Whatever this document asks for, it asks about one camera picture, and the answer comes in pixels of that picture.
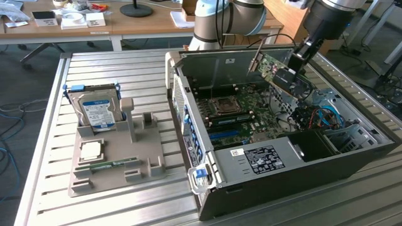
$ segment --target gray carpet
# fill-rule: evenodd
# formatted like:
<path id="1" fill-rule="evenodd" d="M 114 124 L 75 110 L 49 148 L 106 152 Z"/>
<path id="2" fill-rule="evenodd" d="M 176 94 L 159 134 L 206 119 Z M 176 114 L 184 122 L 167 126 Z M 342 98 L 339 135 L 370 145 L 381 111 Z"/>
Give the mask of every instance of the gray carpet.
<path id="1" fill-rule="evenodd" d="M 359 16 L 351 23 L 353 29 Z M 350 48 L 359 47 L 359 39 L 363 36 L 361 34 Z M 168 39 L 146 39 L 131 41 L 131 44 L 138 48 L 176 48 L 183 44 L 190 43 L 191 38 L 168 38 Z M 389 66 L 382 62 L 391 50 L 397 47 L 402 40 L 402 34 L 394 31 L 389 27 L 383 27 L 381 33 L 377 35 L 373 43 L 370 44 L 371 53 L 363 51 L 361 55 L 362 60 L 373 60 L 383 68 Z M 108 41 L 95 41 L 95 48 L 87 46 L 85 42 L 63 43 L 60 47 L 67 52 L 98 52 L 111 51 L 112 45 Z M 29 50 L 37 45 L 28 44 Z M 59 52 L 53 48 L 48 48 L 41 52 L 31 61 L 33 66 L 32 71 L 27 71 L 21 68 L 19 60 L 24 57 L 28 51 L 17 49 L 16 45 L 9 45 L 8 50 L 0 54 L 0 105 L 11 103 L 25 103 L 35 99 L 48 98 L 53 75 L 57 68 Z M 357 61 L 350 57 L 343 56 L 339 52 L 331 51 L 327 55 L 330 61 L 339 67 L 341 70 L 347 69 L 357 64 Z M 366 66 L 354 67 L 347 71 L 349 75 L 361 75 L 362 73 L 373 73 L 366 70 Z M 397 70 L 398 74 L 402 74 L 402 66 Z M 40 131 L 44 112 L 27 113 L 24 116 L 25 127 L 21 132 L 7 140 L 8 149 L 12 152 L 21 174 L 21 184 L 17 193 L 13 195 L 12 200 L 7 200 L 0 203 L 0 225 L 9 226 L 13 224 L 15 215 L 19 206 L 19 196 L 23 192 L 24 181 L 28 174 L 32 153 L 35 150 L 36 139 Z M 19 116 L 20 112 L 13 112 L 11 116 Z M 12 125 L 15 121 L 0 117 L 0 132 Z M 0 169 L 4 167 L 4 162 L 0 162 Z M 7 172 L 0 176 L 0 196 L 8 194 L 13 189 L 16 183 L 16 173 L 12 166 L 9 166 Z"/>

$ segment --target paper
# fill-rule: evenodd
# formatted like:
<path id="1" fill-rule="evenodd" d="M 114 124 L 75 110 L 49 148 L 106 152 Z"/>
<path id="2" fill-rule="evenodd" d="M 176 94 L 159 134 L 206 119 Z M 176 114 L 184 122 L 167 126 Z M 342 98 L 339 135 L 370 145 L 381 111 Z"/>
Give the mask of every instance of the paper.
<path id="1" fill-rule="evenodd" d="M 170 12 L 170 16 L 174 20 L 175 26 L 178 28 L 194 27 L 194 22 L 187 22 L 182 16 L 182 12 Z"/>
<path id="2" fill-rule="evenodd" d="M 24 25 L 27 25 L 28 24 L 28 22 L 17 22 L 17 23 L 5 23 L 5 26 L 7 27 L 19 27 L 19 26 L 24 26 Z"/>

